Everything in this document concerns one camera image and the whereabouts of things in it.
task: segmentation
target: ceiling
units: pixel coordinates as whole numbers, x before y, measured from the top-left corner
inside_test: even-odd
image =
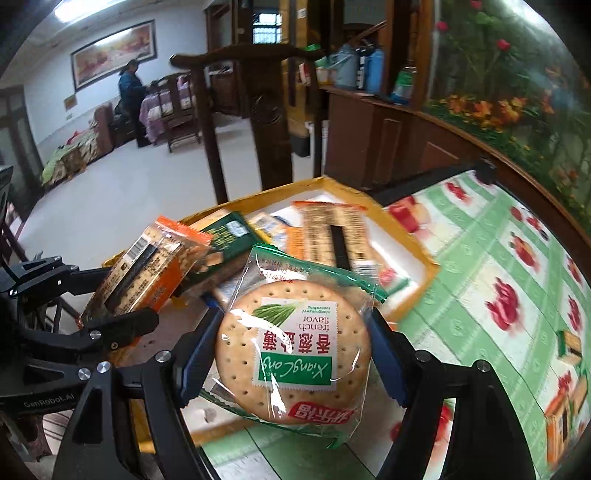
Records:
[[[22,83],[22,77],[49,51],[70,44],[94,31],[102,30],[138,13],[173,5],[203,5],[205,0],[124,0],[71,25],[61,23],[50,13],[28,36],[2,76],[2,85]]]

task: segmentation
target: wall mural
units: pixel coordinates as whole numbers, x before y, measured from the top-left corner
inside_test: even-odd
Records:
[[[591,85],[522,0],[440,0],[424,110],[532,174],[591,234]]]
[[[119,72],[132,59],[156,58],[154,20],[101,38],[72,53],[72,76],[76,91]]]

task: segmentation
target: cracker package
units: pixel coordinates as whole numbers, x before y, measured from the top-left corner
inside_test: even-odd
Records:
[[[211,239],[160,216],[113,266],[78,319],[79,327],[98,316],[143,307],[159,311],[189,270],[204,261]]]
[[[370,278],[253,247],[222,320],[202,396],[247,419],[346,441],[371,361]]]

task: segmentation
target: green leaves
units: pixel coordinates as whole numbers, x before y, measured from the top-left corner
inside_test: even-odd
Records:
[[[252,312],[252,315],[259,317],[260,319],[266,320],[272,323],[276,327],[280,327],[281,324],[286,321],[289,316],[294,313],[296,309],[295,303],[288,303],[287,305],[279,305],[278,303],[272,303],[269,305],[262,305]]]

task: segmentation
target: tablecloth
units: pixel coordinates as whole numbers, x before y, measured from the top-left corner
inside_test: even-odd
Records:
[[[590,419],[589,285],[539,219],[500,187],[480,183],[474,171],[402,204],[412,206],[420,221],[407,225],[442,268],[399,330],[442,362],[488,360],[517,412],[538,478],[549,478],[559,460],[552,452],[557,445],[567,452]],[[579,362],[561,352],[562,332],[581,340]],[[556,415],[560,406],[567,413]],[[429,480],[439,479],[443,467],[455,401],[444,408]],[[222,480],[371,480],[403,414],[373,370],[361,424],[338,449],[326,449],[326,439],[254,425],[204,450]],[[552,435],[549,424],[565,430]]]

